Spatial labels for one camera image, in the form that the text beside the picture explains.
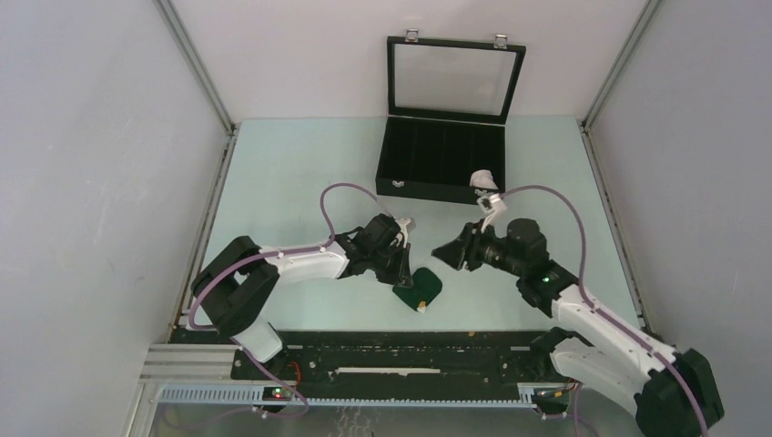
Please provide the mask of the green snowman sock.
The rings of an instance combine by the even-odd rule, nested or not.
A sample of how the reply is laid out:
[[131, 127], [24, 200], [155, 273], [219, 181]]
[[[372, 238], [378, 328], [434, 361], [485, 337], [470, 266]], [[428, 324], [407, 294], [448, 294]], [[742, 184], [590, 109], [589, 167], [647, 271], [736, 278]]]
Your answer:
[[395, 294], [410, 309], [425, 313], [429, 305], [442, 292], [441, 279], [428, 268], [418, 268], [412, 274], [412, 286], [395, 285]]

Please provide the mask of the white sock with black stripes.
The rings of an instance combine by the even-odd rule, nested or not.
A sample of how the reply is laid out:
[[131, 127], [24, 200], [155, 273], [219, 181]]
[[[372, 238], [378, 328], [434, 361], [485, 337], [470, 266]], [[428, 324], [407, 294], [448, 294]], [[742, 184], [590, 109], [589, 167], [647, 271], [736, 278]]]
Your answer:
[[474, 171], [470, 176], [469, 185], [473, 188], [486, 190], [497, 191], [499, 189], [493, 178], [493, 173], [489, 169], [479, 169]]

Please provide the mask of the black display case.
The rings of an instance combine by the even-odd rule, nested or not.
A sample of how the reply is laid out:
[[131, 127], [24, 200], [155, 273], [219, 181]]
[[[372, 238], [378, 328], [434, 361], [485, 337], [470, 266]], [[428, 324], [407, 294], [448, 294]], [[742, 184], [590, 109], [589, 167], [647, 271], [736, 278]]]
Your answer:
[[[527, 54], [491, 41], [386, 39], [388, 116], [375, 174], [381, 196], [472, 204], [506, 183], [506, 128]], [[489, 169], [498, 190], [473, 188]]]

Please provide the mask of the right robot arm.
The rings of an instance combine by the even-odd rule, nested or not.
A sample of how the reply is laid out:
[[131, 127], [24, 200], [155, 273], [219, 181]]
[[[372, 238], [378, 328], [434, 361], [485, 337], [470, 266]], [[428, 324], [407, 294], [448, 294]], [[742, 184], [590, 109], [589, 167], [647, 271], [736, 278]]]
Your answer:
[[708, 359], [613, 314], [551, 258], [534, 220], [511, 221], [504, 237], [481, 221], [467, 223], [432, 256], [456, 270], [487, 265], [514, 275], [523, 299], [555, 321], [529, 357], [538, 379], [560, 374], [589, 384], [630, 413], [645, 436], [702, 436], [725, 417]]

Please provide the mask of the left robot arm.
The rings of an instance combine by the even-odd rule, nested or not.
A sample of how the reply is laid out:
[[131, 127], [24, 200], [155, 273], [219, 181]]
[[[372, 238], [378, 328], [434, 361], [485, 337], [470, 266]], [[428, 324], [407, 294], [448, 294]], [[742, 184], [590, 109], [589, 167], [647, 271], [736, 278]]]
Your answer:
[[379, 214], [365, 227], [329, 240], [285, 249], [262, 248], [250, 237], [233, 239], [194, 279], [192, 330], [213, 329], [252, 357], [266, 379], [288, 367], [284, 342], [261, 315], [278, 286], [314, 279], [346, 279], [372, 272], [378, 282], [410, 287], [409, 234], [412, 218]]

